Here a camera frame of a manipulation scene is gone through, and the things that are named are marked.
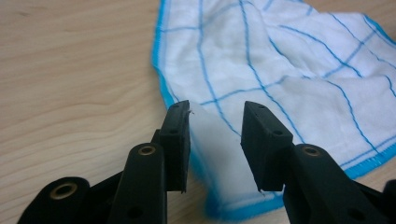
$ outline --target blue trim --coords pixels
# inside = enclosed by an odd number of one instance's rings
[[[160,7],[159,7],[159,16],[157,20],[157,26],[155,29],[155,37],[154,37],[154,43],[153,43],[153,50],[151,54],[151,61],[152,64],[157,71],[159,78],[160,78],[160,91],[163,96],[163,102],[165,103],[166,108],[168,108],[170,105],[174,104],[175,101],[169,92],[168,88],[166,87],[166,81],[165,78],[163,77],[163,72],[160,69],[160,50],[161,50],[161,38],[162,38],[162,32],[161,32],[161,27],[163,26],[163,16],[164,16],[164,9],[166,5],[166,0],[161,0]]]
[[[390,38],[388,35],[387,35],[387,33],[384,31],[384,29],[382,29],[382,27],[376,22],[376,21],[373,21],[370,17],[368,17],[367,15],[364,15],[364,21],[366,21],[366,23],[367,22],[370,22],[373,26],[375,26],[375,29],[381,34],[380,36],[383,36],[383,37],[385,37],[385,39],[386,40],[388,40],[388,42],[390,42],[392,45],[393,45],[393,47],[395,47],[396,46],[396,42],[392,39],[392,38]]]
[[[363,175],[367,175],[375,168],[378,168],[379,166],[385,164],[387,161],[390,161],[394,156],[396,156],[396,144],[388,147],[380,154],[376,154],[374,157],[346,169],[345,172],[350,178],[355,179]]]
[[[168,18],[169,18],[169,14],[170,14],[170,11],[171,11],[171,6],[172,6],[172,0],[168,0],[168,2],[167,2],[167,4],[166,5],[164,5],[164,7],[165,7],[165,12],[166,12],[166,14],[163,14],[163,17],[164,17],[164,21],[165,21],[165,23],[163,24],[163,26],[164,27],[167,27],[168,26]],[[165,75],[165,73],[166,73],[166,68],[165,68],[165,64],[166,64],[166,52],[167,52],[167,37],[168,37],[168,35],[167,34],[163,34],[162,35],[162,43],[163,43],[163,47],[162,47],[162,50],[161,50],[161,52],[162,52],[162,55],[160,56],[161,58],[163,58],[164,60],[161,60],[160,61],[160,68],[163,68],[163,70],[162,70],[162,75],[163,75],[163,78],[164,78],[164,75]],[[173,97],[173,100],[172,101],[175,101],[175,99],[177,100],[177,102],[180,102],[179,100],[178,100],[178,98],[177,98],[177,96],[174,94],[174,92],[173,92],[173,90],[172,90],[172,87],[171,86],[167,86],[167,89],[166,89],[166,91]]]
[[[293,130],[295,131],[297,136],[300,138],[300,141],[304,143],[303,137],[300,135],[300,132],[297,130],[294,122],[291,120],[291,118],[290,118],[289,114],[286,112],[285,108],[283,108],[283,106],[278,101],[275,100],[275,98],[268,92],[268,90],[265,89],[265,86],[262,84],[262,81],[260,80],[259,74],[257,73],[256,69],[254,68],[254,66],[250,60],[250,42],[249,42],[250,40],[249,40],[248,18],[247,18],[247,14],[246,14],[244,5],[242,4],[241,0],[239,0],[239,6],[241,7],[241,10],[242,10],[242,16],[243,16],[244,25],[245,25],[245,46],[246,46],[247,65],[249,66],[250,70],[253,72],[254,77],[259,82],[260,87],[265,92],[267,97],[279,107],[279,109],[282,111],[282,113],[286,116],[287,120],[289,121],[291,127],[293,128]]]
[[[336,87],[338,90],[340,90],[341,93],[343,93],[343,96],[344,96],[344,98],[346,99],[347,105],[348,105],[348,107],[349,107],[349,113],[350,113],[350,115],[352,116],[353,122],[355,123],[355,127],[358,129],[358,131],[359,131],[359,133],[361,134],[361,137],[364,139],[364,141],[365,141],[367,144],[370,145],[370,147],[372,148],[372,150],[375,150],[375,151],[378,153],[378,151],[375,149],[374,145],[370,142],[370,140],[366,137],[366,135],[364,135],[363,131],[361,130],[361,127],[360,127],[359,123],[356,121],[356,118],[355,118],[355,114],[354,114],[354,112],[353,112],[352,105],[351,105],[349,99],[347,98],[347,95],[346,95],[346,93],[344,92],[344,90],[343,90],[340,86],[338,86],[337,84],[335,84],[335,83],[332,83],[332,82],[330,82],[330,81],[327,81],[327,82],[330,83],[331,85],[333,85],[334,87]]]

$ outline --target light wood surface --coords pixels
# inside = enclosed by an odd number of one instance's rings
[[[396,39],[396,1],[309,0],[321,11],[361,11]],[[119,172],[165,115],[150,64],[157,1],[0,2],[0,222],[16,223],[49,182],[94,185]],[[396,160],[360,181],[396,178]],[[205,189],[169,194],[169,223],[204,215]],[[246,223],[288,223],[284,210]]]

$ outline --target blue grid pattern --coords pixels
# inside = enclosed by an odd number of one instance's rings
[[[174,102],[197,97],[197,94],[208,96],[201,97],[196,103],[208,108],[208,110],[212,110],[211,112],[217,114],[236,136],[240,136],[241,124],[238,123],[238,119],[230,119],[232,114],[226,112],[227,110],[224,109],[224,106],[226,104],[232,104],[234,99],[238,97],[241,98],[240,100],[246,100],[243,95],[259,95],[264,103],[278,112],[277,116],[293,132],[297,138],[297,143],[310,143],[307,140],[311,139],[310,133],[302,127],[303,124],[300,122],[300,118],[295,113],[293,107],[285,103],[286,101],[279,94],[278,89],[285,88],[293,80],[298,80],[298,83],[315,82],[326,87],[327,90],[332,91],[334,98],[339,99],[339,104],[344,108],[343,112],[346,113],[345,117],[349,118],[349,122],[353,124],[351,126],[355,129],[354,132],[357,134],[354,137],[360,138],[357,141],[361,141],[360,146],[363,147],[363,150],[351,158],[339,162],[340,166],[346,170],[349,176],[355,178],[365,175],[396,155],[396,127],[393,126],[393,129],[390,130],[388,135],[374,139],[372,131],[367,130],[367,127],[362,125],[364,123],[364,117],[361,115],[362,112],[359,108],[362,100],[356,98],[352,85],[344,82],[342,79],[345,77],[356,79],[359,82],[359,80],[377,78],[378,83],[383,84],[383,87],[386,86],[385,91],[382,93],[385,95],[384,97],[388,97],[386,98],[387,104],[389,104],[387,108],[390,108],[390,110],[386,112],[388,112],[387,116],[392,118],[391,112],[396,108],[396,93],[393,85],[393,82],[396,80],[396,43],[370,18],[364,15],[356,17],[357,21],[355,23],[360,25],[360,32],[358,33],[356,27],[348,24],[348,21],[343,19],[347,19],[348,15],[319,14],[311,6],[302,3],[302,1],[268,0],[260,3],[255,1],[254,4],[246,0],[220,1],[215,6],[213,4],[210,5],[208,1],[197,0],[190,2],[192,4],[190,10],[197,10],[195,14],[191,14],[196,15],[196,18],[191,19],[194,23],[185,24],[182,19],[177,18],[177,13],[174,12],[174,7],[178,7],[180,4],[177,0],[162,0],[152,54],[153,65],[159,74],[161,92],[167,107]],[[342,33],[342,36],[349,41],[348,45],[353,47],[339,49],[335,47],[338,44],[336,41],[331,41],[326,37],[324,34],[326,31],[313,30],[309,26],[300,25],[298,20],[288,22],[270,21],[271,16],[279,12],[279,6],[284,7],[288,4],[294,8],[294,11],[297,11],[290,15],[292,18],[294,17],[306,22],[309,21],[309,18],[321,17],[331,26],[336,26],[337,31]],[[276,77],[270,77],[271,75],[266,71],[267,69],[262,69],[262,61],[257,60],[256,47],[261,43],[257,41],[256,31],[258,29],[258,23],[255,21],[257,18],[251,16],[253,14],[252,12],[260,13],[263,17],[264,24],[267,22],[270,23],[268,25],[267,39],[263,41],[268,42],[273,51],[279,55],[280,59],[292,65],[297,64],[295,62],[296,60],[299,62],[299,59],[290,57],[289,50],[284,46],[285,42],[282,42],[281,38],[276,35],[277,33],[289,36],[290,40],[295,40],[296,43],[310,43],[311,48],[317,52],[321,52],[321,55],[328,60],[330,66],[323,68],[321,73],[315,73],[314,75],[310,71],[297,69],[292,72],[288,70],[290,74],[288,72],[279,73],[276,74]],[[250,81],[249,83],[255,84],[224,91],[221,89],[222,84],[217,81],[217,73],[214,72],[211,65],[212,59],[209,57],[211,52],[207,48],[207,45],[209,41],[212,41],[211,38],[213,38],[212,33],[209,31],[213,32],[212,27],[217,25],[217,22],[230,19],[230,14],[233,15],[233,19],[238,18],[238,24],[242,27],[239,28],[241,35],[239,36],[238,43],[244,46],[244,56],[240,59],[244,60],[244,71],[246,71],[244,76]],[[197,71],[191,72],[196,77],[199,77],[197,82],[199,80],[202,81],[201,87],[204,89],[200,90],[203,92],[202,94],[195,93],[194,95],[194,90],[184,90],[180,85],[176,85],[175,79],[177,78],[175,76],[183,76],[184,74],[178,74],[175,72],[175,68],[168,65],[168,58],[171,57],[170,55],[173,52],[173,49],[169,46],[177,41],[174,36],[183,35],[196,36],[195,45],[193,42],[190,45],[195,46],[193,55],[196,55],[194,57]],[[370,62],[377,68],[375,74],[370,73],[370,71],[367,72],[368,69],[366,68],[368,66],[360,63],[361,58],[367,57],[370,57]],[[210,169],[205,167],[205,156],[204,154],[200,154],[202,150],[204,149],[197,148],[192,152],[191,162],[193,163],[193,168],[197,173],[216,180]],[[249,200],[257,197],[257,195],[237,195],[236,198],[225,202],[219,196],[219,191],[221,190],[219,184],[214,181],[212,187],[213,189],[209,189],[208,200],[206,202],[207,213],[212,217],[241,220],[276,209],[282,205],[281,196],[273,193],[271,194],[273,195],[271,200],[245,204],[238,208],[219,211],[218,207],[222,207],[224,204],[227,205],[240,200]]]

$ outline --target towel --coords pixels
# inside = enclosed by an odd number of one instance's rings
[[[258,192],[240,146],[245,101],[351,178],[396,154],[396,43],[359,13],[291,0],[162,0],[152,62],[166,106],[191,102],[191,166],[206,213],[238,221],[283,206]]]

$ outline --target dish cloth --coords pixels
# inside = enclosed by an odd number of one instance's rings
[[[210,217],[283,205],[281,193],[257,191],[240,147],[245,101],[351,178],[396,154],[396,44],[365,15],[288,0],[162,0],[152,56],[166,106],[191,102],[191,165]]]

